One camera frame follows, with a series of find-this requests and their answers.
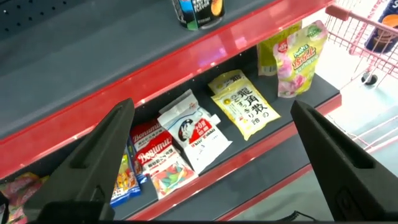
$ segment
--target pink candy bag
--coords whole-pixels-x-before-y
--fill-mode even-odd
[[[327,35],[326,27],[316,21],[275,44],[279,97],[295,97],[311,87]]]

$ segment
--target white floor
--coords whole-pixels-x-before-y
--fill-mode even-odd
[[[347,2],[352,1],[338,1],[339,4],[352,7],[355,11],[360,8],[358,5],[355,7]],[[320,11],[306,18],[303,21],[303,25],[305,26],[317,19],[326,21],[327,15],[325,15],[324,11]],[[386,77],[380,85],[377,83],[370,87],[361,83],[361,74],[367,66],[366,60],[360,60],[358,56],[350,55],[346,47],[341,46],[339,42],[334,40],[329,40],[326,43],[317,65],[317,73],[341,90],[343,105],[330,113],[329,118],[348,133],[363,128],[366,123],[372,120],[379,119],[387,113],[389,108],[398,104],[397,79]],[[375,74],[378,75],[379,79],[385,75],[380,70],[376,70]],[[351,81],[351,77],[355,76],[359,76],[359,78],[346,85]],[[398,131],[395,131],[389,138],[397,135]],[[398,143],[393,143],[388,148],[380,149],[373,153],[373,156],[391,172],[398,175],[398,165],[396,165],[396,161],[398,161]],[[294,210],[318,220],[333,220],[313,172],[305,174],[295,182],[241,213],[234,220],[271,221],[286,217]]]

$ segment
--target yellow snack bag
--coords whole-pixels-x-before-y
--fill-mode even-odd
[[[211,81],[208,86],[210,89],[213,91],[214,94],[217,94],[224,90],[227,86],[235,82],[236,80],[240,79],[248,79],[246,76],[244,76],[244,73],[242,70],[232,70],[226,73],[222,73],[219,75],[217,78],[215,78],[213,81]]]
[[[302,21],[291,25],[283,31],[280,31],[278,34],[275,34],[257,44],[259,75],[271,76],[277,74],[276,60],[272,53],[272,48],[275,44],[286,39],[290,34],[300,30],[301,27]]]
[[[248,79],[235,81],[211,98],[239,128],[246,141],[268,122],[280,118]]]
[[[326,27],[316,21],[275,44],[279,97],[295,97],[311,87],[315,66],[327,38]]]

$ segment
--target candy bag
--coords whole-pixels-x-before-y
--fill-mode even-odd
[[[0,192],[8,199],[13,198],[21,189],[38,181],[39,177],[31,172],[17,177],[13,182],[0,185]]]
[[[231,144],[193,94],[162,114],[158,121],[183,148],[196,173],[202,172]]]
[[[275,44],[279,97],[295,97],[311,87],[327,35],[326,27],[316,21]]]
[[[141,190],[138,186],[138,181],[132,168],[131,158],[126,148],[122,156],[122,162],[120,164],[118,177],[114,184],[113,194],[111,198],[111,206],[116,207],[124,202],[127,202],[129,198],[141,194]]]
[[[127,149],[133,164],[134,173],[136,174],[136,178],[140,184],[145,183],[147,181],[147,177],[145,176],[144,170],[142,169],[140,163],[136,160],[137,151],[148,145],[150,140],[156,137],[162,131],[165,130],[161,127],[156,119],[148,123],[137,125],[130,131],[130,136],[134,139],[134,143],[131,141],[131,138],[128,138]]]
[[[185,93],[183,93],[181,96],[177,97],[175,100],[173,100],[171,103],[169,103],[168,105],[166,105],[165,107],[163,107],[162,109],[159,110],[160,114],[164,114],[165,112],[167,112],[169,109],[171,109],[173,106],[177,105],[179,102],[181,102],[182,100],[184,100],[186,97],[190,96],[192,93],[192,90],[189,89],[187,90]],[[211,118],[211,121],[217,125],[218,123],[221,122],[221,120],[219,119],[219,117],[217,117],[216,114],[214,114],[213,116],[204,108],[202,108],[203,112],[205,112],[207,114],[207,116],[209,116]]]
[[[25,204],[30,197],[36,193],[37,190],[40,189],[40,187],[44,184],[44,182],[48,179],[49,177],[43,177],[41,179],[36,180],[33,184],[28,185],[27,187],[20,189],[13,197],[9,198],[9,216],[8,216],[8,222],[18,222],[18,223],[23,223],[26,221],[24,211],[22,209],[22,206]]]
[[[246,76],[242,70],[232,70],[226,73],[222,73],[213,81],[211,81],[208,86],[213,91],[214,94],[217,94],[224,90],[227,86],[235,82],[236,80],[245,79],[247,80]]]
[[[198,177],[175,150],[167,131],[138,151],[136,159],[148,171],[159,199]]]
[[[211,97],[238,127],[244,140],[280,118],[249,80],[238,80]]]
[[[301,26],[302,21],[257,44],[259,75],[272,76],[277,74],[277,65],[272,48],[290,34],[300,30]]]

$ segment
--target floor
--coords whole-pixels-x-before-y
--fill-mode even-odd
[[[358,5],[349,5],[347,2],[347,0],[337,1],[341,6],[358,9]],[[324,11],[320,11],[306,18],[303,25],[317,19],[326,21],[326,17]],[[343,96],[342,107],[331,112],[327,117],[398,176],[396,164],[398,161],[398,141],[396,141],[398,140],[398,88],[396,88],[398,80],[387,76],[381,83],[374,86],[363,85],[361,74],[367,65],[366,60],[350,55],[344,44],[341,45],[338,40],[331,38],[325,44],[317,66],[317,73],[339,88]],[[385,75],[385,72],[378,69],[372,72],[379,77],[379,80]],[[352,77],[357,78],[347,85]],[[312,171],[239,214],[234,220],[278,220],[290,215],[294,210],[317,220],[333,220]],[[299,216],[297,221],[300,220],[309,219]]]

